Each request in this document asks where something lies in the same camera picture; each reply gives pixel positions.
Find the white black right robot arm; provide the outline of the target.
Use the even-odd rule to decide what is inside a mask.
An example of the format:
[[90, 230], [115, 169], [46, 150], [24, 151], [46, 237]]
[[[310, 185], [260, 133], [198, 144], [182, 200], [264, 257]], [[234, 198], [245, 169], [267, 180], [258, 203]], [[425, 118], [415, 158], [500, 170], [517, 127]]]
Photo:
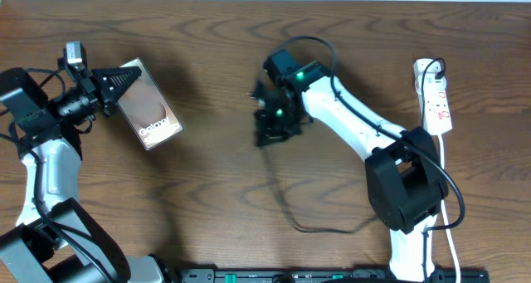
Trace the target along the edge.
[[304, 117], [327, 125], [365, 165], [369, 202], [389, 228], [391, 274], [422, 282], [434, 272], [431, 234], [441, 202], [448, 195], [431, 135], [385, 120], [344, 89], [329, 68], [313, 61], [300, 65], [286, 50], [262, 65], [274, 85], [257, 82], [256, 145], [284, 142], [301, 134]]

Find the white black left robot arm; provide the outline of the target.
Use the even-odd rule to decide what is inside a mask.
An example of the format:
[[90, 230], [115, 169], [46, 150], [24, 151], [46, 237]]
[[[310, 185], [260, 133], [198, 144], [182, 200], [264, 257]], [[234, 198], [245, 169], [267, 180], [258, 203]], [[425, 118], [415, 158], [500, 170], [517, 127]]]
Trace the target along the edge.
[[51, 99], [30, 70], [1, 74], [1, 102], [24, 137], [17, 146], [27, 190], [17, 225], [1, 236], [1, 261], [19, 282], [173, 282], [155, 256], [127, 257], [79, 203], [82, 161], [78, 127], [95, 113], [112, 115], [140, 77], [138, 67], [67, 68], [76, 83]]

